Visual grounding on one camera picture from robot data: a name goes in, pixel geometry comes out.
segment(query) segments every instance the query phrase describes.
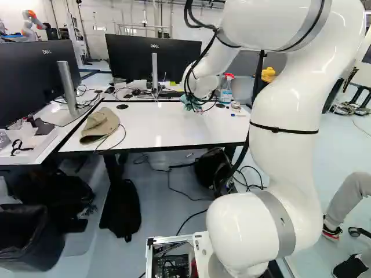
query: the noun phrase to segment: computer monitor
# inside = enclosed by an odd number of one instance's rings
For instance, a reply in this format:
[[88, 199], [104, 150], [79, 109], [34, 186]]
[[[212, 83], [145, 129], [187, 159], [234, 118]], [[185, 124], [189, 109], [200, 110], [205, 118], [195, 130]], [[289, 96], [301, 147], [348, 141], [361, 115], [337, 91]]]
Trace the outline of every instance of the computer monitor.
[[157, 53], [158, 80], [180, 82], [187, 66], [201, 53], [201, 42], [106, 34], [112, 76], [150, 79]]
[[68, 61], [76, 89], [81, 79], [70, 40], [0, 43], [0, 127], [64, 94], [57, 61]]

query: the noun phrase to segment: person's leg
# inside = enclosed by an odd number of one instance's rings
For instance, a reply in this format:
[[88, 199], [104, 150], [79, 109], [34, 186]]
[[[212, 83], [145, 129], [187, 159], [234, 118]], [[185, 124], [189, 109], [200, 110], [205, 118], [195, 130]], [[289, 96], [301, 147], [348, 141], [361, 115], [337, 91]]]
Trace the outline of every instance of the person's leg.
[[335, 230], [348, 213], [364, 198], [371, 195], [371, 175], [355, 172], [349, 175], [330, 202], [325, 224]]

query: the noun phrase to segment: backpack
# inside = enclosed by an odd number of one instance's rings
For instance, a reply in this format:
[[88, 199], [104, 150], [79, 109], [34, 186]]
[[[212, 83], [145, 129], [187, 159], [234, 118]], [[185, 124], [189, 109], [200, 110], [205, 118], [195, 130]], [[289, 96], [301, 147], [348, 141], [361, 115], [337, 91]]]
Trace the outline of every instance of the backpack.
[[48, 208], [51, 220], [59, 232], [83, 232], [88, 224], [78, 214], [93, 207], [95, 194], [79, 177], [63, 171], [31, 171], [12, 186], [16, 199], [23, 204], [42, 204]]
[[117, 238], [130, 242], [140, 225], [140, 201], [134, 183], [123, 180], [122, 185], [111, 186], [99, 227], [108, 228]]
[[194, 163], [198, 182], [206, 188], [213, 189], [215, 192], [220, 190], [220, 188], [215, 188], [215, 186], [220, 186], [220, 181], [228, 174], [231, 168], [232, 165], [221, 148], [209, 150], [196, 159]]

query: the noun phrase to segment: beige hat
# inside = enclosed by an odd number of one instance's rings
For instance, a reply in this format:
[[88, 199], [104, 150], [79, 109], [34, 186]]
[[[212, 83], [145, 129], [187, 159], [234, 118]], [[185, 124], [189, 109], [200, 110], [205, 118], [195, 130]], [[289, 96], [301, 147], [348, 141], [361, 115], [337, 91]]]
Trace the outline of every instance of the beige hat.
[[86, 126], [81, 131], [81, 144], [91, 144], [115, 132], [120, 124], [119, 117], [107, 107], [102, 107], [99, 111], [88, 116]]

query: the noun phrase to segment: desk surface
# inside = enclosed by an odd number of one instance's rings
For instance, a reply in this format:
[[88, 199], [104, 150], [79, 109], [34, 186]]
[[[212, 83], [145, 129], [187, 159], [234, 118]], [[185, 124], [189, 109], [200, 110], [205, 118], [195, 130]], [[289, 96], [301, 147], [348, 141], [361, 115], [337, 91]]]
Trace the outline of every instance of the desk surface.
[[[125, 139], [113, 150], [160, 151], [164, 149], [208, 148], [223, 145], [242, 145], [249, 129], [250, 115], [232, 117], [232, 111], [214, 107], [203, 115], [185, 111], [180, 102], [122, 102], [129, 107], [116, 109], [120, 102], [100, 103], [110, 108], [125, 127]], [[61, 147], [59, 152], [92, 152], [99, 142], [82, 145], [79, 142], [85, 122]], [[110, 149], [124, 137], [122, 127], [112, 134], [98, 151]]]

